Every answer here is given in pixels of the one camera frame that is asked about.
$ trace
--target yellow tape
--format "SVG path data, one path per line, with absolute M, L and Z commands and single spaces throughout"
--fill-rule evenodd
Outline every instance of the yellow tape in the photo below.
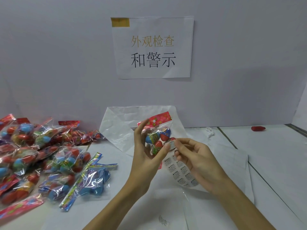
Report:
M 111 18 L 112 27 L 130 27 L 128 18 Z

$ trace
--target hand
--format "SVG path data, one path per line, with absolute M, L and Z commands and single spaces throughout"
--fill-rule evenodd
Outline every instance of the hand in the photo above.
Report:
M 228 176 L 222 169 L 210 148 L 189 138 L 175 140 L 175 156 L 187 165 L 192 175 L 208 192 L 217 195 Z
M 132 168 L 126 185 L 132 186 L 137 198 L 143 196 L 149 188 L 151 180 L 156 175 L 159 165 L 169 152 L 169 143 L 165 144 L 156 156 L 150 154 L 150 147 L 145 147 L 147 133 L 142 133 L 148 123 L 144 120 L 134 131 L 134 155 Z

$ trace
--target white table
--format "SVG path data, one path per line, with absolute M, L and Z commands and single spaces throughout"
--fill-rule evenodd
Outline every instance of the white table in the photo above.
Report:
M 262 132 L 250 126 L 221 130 L 248 153 L 251 165 L 307 225 L 307 138 L 285 125 L 265 127 Z
M 186 129 L 187 133 L 192 135 L 195 140 L 204 141 L 204 136 L 200 134 L 199 129 Z M 215 135 L 212 142 L 218 142 L 226 146 L 231 146 L 229 141 L 221 134 L 220 131 L 214 129 Z M 105 163 L 118 162 L 120 169 L 114 175 L 116 185 L 115 189 L 120 189 L 125 183 L 128 173 L 119 173 L 120 171 L 129 171 L 131 158 L 122 156 L 122 152 L 117 150 L 109 142 L 92 144 L 90 147 L 92 153 L 99 151 L 104 155 Z M 255 205 L 264 214 L 264 216 L 277 228 L 277 230 L 288 229 L 305 229 L 303 223 L 293 214 L 293 212 L 285 205 L 278 195 L 266 184 L 266 182 L 254 171 L 250 170 L 253 191 L 255 196 Z M 190 229 L 236 229 L 232 220 L 228 217 L 218 201 L 210 194 L 196 190 L 185 189 L 185 194 L 189 200 L 189 205 L 185 208 L 187 222 Z M 69 213 L 63 213 L 63 220 L 67 220 L 67 224 L 56 226 L 58 220 L 50 220 L 49 223 L 55 226 L 55 229 L 80 229 L 91 220 L 108 201 L 99 201 L 95 205 L 87 203 L 82 208 L 71 209 Z M 18 217 L 17 219 L 2 226 L 2 229 L 41 229 L 44 221 L 48 219 L 57 209 L 48 203 Z

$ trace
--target right hand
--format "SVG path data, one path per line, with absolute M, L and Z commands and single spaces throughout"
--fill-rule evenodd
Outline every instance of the right hand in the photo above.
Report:
M 187 165 L 202 187 L 213 195 L 218 195 L 223 189 L 223 183 L 229 180 L 229 177 L 217 162 L 210 148 L 190 138 L 176 139 L 175 146 L 177 160 Z

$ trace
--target left hand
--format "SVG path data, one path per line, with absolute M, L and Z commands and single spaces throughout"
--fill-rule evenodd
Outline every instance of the left hand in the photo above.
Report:
M 150 154 L 150 148 L 145 147 L 147 133 L 142 133 L 148 123 L 144 120 L 134 131 L 134 155 L 132 168 L 126 185 L 132 187 L 138 198 L 142 197 L 149 188 L 151 180 L 156 175 L 159 165 L 169 152 L 169 143 L 165 144 L 156 156 Z

